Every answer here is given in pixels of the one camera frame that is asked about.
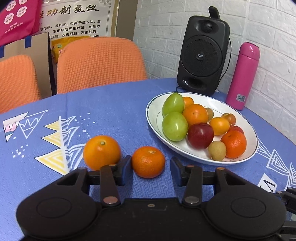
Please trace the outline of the tan longan fruit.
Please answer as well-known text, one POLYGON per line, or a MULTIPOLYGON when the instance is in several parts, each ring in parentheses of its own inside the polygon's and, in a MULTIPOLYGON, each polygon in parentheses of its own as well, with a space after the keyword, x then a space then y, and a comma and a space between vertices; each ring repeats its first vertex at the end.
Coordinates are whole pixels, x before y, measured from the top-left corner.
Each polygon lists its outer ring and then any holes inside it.
POLYGON ((212 160, 223 161, 227 153, 226 146, 221 141, 213 141, 208 146, 208 153, 212 160))

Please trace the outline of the mandarin orange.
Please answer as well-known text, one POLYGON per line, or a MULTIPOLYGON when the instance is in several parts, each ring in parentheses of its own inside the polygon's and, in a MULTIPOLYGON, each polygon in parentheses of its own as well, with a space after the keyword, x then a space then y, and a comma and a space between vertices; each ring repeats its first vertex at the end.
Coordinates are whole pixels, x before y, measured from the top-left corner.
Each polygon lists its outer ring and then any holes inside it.
POLYGON ((240 157, 247 147, 246 137, 239 131, 227 132, 223 135, 220 141, 226 147, 226 157, 230 159, 240 157))
POLYGON ((165 156, 155 147, 140 147, 132 155, 133 170, 142 178, 151 179, 159 176, 165 164, 165 156))

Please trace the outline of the dark red plum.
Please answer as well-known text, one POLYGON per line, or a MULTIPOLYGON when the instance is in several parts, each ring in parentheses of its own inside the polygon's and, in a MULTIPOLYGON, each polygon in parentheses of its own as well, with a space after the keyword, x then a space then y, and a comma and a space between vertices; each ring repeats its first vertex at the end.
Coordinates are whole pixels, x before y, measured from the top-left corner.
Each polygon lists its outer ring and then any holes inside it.
POLYGON ((213 141, 214 131, 207 123, 197 123, 189 127, 187 138, 193 148, 206 149, 213 141))

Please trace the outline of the small yellow orange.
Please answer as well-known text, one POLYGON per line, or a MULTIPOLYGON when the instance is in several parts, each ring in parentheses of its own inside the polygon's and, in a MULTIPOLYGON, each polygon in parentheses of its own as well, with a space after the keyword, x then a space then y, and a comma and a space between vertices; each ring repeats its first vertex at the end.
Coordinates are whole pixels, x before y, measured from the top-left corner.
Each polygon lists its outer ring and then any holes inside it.
POLYGON ((225 118, 216 117, 209 121, 209 125, 213 128, 215 136, 224 135, 229 131, 230 123, 225 118))

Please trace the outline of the small red tomato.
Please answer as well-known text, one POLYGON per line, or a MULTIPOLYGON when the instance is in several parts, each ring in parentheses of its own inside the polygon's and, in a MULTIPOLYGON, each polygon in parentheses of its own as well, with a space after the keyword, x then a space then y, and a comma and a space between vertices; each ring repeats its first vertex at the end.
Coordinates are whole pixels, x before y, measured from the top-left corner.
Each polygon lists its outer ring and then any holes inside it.
POLYGON ((231 127, 229 128, 229 132, 230 132, 230 131, 239 131, 239 132, 241 132, 242 134, 244 134, 243 129, 242 129, 241 127, 239 127, 239 126, 231 126, 231 127))

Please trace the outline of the red orange tomato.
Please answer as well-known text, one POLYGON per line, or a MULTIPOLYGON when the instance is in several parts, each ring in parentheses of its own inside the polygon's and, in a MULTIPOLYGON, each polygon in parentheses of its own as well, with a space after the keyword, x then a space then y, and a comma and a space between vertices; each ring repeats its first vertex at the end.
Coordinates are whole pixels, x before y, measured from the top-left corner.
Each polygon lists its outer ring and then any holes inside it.
POLYGON ((221 117, 229 122, 230 127, 236 124, 236 117, 232 113, 224 113, 221 117))

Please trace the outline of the small orange kumquat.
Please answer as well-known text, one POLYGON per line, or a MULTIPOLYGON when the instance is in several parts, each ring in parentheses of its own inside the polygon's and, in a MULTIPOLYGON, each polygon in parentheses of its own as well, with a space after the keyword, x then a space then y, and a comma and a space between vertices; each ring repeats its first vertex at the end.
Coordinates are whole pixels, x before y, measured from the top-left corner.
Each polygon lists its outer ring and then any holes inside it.
POLYGON ((191 106, 192 104, 194 104, 193 99, 189 96, 184 96, 183 101, 184 101, 184 108, 187 108, 188 106, 191 106))

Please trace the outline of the large orange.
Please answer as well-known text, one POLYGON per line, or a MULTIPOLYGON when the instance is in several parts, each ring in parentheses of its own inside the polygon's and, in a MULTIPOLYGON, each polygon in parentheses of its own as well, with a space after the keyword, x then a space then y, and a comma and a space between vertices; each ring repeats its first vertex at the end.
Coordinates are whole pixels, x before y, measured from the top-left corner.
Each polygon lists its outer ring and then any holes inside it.
POLYGON ((96 136, 84 146, 83 159, 90 169, 98 171, 105 165, 117 164, 121 159, 121 149, 114 138, 96 136))

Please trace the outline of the white ceramic plate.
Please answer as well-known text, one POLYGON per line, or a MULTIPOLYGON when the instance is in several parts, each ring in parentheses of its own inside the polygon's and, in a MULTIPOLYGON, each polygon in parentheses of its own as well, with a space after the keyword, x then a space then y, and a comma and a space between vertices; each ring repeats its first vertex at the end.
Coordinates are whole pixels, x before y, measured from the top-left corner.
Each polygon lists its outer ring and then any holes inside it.
POLYGON ((194 161, 239 164, 258 150, 251 123, 214 98, 189 92, 168 92, 147 105, 147 122, 170 149, 194 161))

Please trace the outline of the pink thermos bottle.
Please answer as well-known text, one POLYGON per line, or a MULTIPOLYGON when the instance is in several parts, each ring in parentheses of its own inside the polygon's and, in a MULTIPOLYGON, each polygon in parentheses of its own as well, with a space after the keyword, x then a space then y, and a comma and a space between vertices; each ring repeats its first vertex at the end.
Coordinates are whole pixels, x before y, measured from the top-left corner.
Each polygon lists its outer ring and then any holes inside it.
POLYGON ((237 110, 243 110, 255 79, 260 59, 260 49, 255 44, 244 42, 239 50, 236 67, 226 103, 237 110))

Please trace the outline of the right orange chair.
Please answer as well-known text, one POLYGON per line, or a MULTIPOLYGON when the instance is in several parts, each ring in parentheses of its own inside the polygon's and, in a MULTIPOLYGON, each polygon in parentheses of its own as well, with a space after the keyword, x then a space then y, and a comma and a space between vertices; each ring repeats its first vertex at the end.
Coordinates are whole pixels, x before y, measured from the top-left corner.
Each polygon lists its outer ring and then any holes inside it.
POLYGON ((147 78, 144 59, 131 40, 85 38, 68 44, 57 63, 57 92, 64 94, 147 78))

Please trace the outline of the orange chair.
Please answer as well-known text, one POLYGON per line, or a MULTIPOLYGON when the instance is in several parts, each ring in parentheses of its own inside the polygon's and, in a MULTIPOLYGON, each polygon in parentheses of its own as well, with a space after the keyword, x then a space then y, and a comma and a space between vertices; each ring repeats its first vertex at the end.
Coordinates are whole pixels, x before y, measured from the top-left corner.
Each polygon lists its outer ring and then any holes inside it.
POLYGON ((30 56, 17 55, 1 61, 1 113, 41 98, 30 56))
POLYGON ((144 59, 131 40, 85 38, 68 44, 57 63, 57 92, 64 94, 147 78, 144 59))

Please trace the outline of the left orange chair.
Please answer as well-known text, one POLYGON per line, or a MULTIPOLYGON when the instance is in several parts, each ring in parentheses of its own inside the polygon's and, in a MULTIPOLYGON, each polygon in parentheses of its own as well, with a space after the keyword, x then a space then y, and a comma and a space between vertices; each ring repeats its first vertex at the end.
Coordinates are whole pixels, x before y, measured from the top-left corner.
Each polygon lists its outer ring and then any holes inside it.
POLYGON ((17 55, 1 61, 1 113, 41 98, 30 56, 17 55))

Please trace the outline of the black loudspeaker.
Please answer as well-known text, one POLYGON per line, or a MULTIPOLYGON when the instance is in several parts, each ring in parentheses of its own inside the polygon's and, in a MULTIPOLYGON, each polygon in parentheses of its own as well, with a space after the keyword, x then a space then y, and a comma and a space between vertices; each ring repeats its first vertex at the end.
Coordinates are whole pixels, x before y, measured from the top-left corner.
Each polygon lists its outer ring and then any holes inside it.
POLYGON ((214 6, 210 16, 191 16, 182 44, 178 85, 189 92, 212 96, 225 64, 230 27, 214 6))

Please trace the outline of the yellow snack bag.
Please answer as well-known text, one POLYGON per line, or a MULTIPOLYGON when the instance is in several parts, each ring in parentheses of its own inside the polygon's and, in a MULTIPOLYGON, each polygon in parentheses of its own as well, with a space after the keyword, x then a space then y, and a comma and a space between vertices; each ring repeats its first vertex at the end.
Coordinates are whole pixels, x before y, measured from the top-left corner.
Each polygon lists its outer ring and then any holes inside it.
POLYGON ((85 39, 85 38, 89 38, 89 36, 65 37, 65 38, 51 41, 51 54, 52 54, 53 61, 57 64, 60 53, 69 43, 72 43, 76 40, 85 39))

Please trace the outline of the brown paper bag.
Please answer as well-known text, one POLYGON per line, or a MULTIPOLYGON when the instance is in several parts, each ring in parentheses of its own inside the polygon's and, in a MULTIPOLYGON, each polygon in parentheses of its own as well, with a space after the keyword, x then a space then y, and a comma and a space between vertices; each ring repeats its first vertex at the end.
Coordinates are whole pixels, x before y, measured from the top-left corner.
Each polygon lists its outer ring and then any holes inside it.
POLYGON ((41 97, 55 95, 57 90, 49 33, 30 35, 10 44, 1 45, 1 61, 17 55, 28 55, 32 59, 41 97))

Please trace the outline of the framed Chinese text poster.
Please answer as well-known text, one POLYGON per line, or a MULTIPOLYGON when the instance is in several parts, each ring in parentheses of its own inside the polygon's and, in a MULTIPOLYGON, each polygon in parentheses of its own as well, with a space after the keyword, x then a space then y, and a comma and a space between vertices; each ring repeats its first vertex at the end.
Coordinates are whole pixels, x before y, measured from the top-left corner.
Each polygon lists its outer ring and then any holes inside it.
POLYGON ((114 35, 119 1, 43 1, 39 33, 51 40, 114 35))

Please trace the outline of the magenta tote bag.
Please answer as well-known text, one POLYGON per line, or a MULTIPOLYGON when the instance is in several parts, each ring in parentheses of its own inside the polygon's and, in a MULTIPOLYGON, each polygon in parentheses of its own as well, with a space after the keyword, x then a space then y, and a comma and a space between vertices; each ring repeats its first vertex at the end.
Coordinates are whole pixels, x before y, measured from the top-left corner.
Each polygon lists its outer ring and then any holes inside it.
POLYGON ((42 1, 9 1, 1 11, 1 45, 23 39, 39 31, 42 1))

